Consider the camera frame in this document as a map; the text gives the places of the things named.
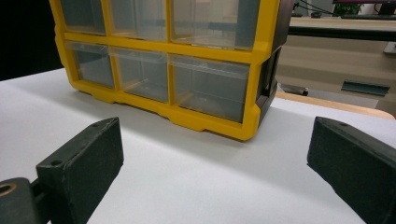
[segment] white table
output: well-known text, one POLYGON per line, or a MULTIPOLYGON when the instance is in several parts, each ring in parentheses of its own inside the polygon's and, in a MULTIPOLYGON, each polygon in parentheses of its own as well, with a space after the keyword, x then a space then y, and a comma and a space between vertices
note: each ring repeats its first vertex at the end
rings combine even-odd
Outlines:
POLYGON ((363 223, 306 165, 315 116, 396 147, 396 121, 275 98, 245 143, 76 91, 63 69, 0 82, 0 180, 119 117, 125 162, 89 223, 363 223))

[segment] transparent drawer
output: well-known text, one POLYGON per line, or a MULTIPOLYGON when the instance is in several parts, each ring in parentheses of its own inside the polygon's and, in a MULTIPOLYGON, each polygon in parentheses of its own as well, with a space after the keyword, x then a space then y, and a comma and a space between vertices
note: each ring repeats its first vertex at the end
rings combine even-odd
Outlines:
POLYGON ((66 42, 65 45, 74 51, 80 79, 114 87, 108 46, 79 42, 66 42))
POLYGON ((168 101, 166 54, 155 51, 111 48, 124 91, 149 99, 168 101))
POLYGON ((251 49, 260 0, 172 0, 172 41, 224 49, 251 49))
POLYGON ((163 0, 109 0, 111 34, 131 38, 166 38, 163 0))
POLYGON ((171 55, 176 103, 198 112, 242 122, 249 66, 171 55))
POLYGON ((101 0, 61 0, 68 31, 105 35, 101 0))

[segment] dark wall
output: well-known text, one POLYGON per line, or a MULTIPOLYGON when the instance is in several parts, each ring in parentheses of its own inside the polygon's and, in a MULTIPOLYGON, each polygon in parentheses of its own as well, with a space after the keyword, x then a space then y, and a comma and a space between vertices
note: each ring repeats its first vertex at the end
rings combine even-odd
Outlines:
POLYGON ((0 13, 0 80, 63 67, 49 0, 11 0, 0 13))

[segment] yellow storage organizer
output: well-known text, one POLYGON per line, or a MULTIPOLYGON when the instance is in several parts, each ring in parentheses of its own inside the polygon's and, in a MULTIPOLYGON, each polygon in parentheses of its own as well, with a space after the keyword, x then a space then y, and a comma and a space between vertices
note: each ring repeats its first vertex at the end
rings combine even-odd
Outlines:
POLYGON ((49 0, 70 84, 196 130, 253 137, 291 0, 49 0))

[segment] clear plastic bin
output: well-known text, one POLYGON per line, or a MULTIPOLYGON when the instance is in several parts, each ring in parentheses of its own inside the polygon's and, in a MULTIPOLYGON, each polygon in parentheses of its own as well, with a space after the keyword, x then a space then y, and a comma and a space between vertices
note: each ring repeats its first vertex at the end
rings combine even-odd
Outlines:
POLYGON ((164 41, 163 0, 109 0, 111 34, 138 39, 164 41))
POLYGON ((172 41, 224 49, 251 49, 260 0, 172 0, 172 41))
POLYGON ((124 91, 149 99, 168 101, 166 54, 155 51, 111 48, 124 91))
POLYGON ((176 103, 198 112, 242 122, 249 66, 171 55, 176 103))
POLYGON ((61 0, 68 31, 105 35, 101 0, 61 0))
POLYGON ((81 80, 114 88, 108 46, 80 42, 66 42, 65 45, 74 51, 81 80))

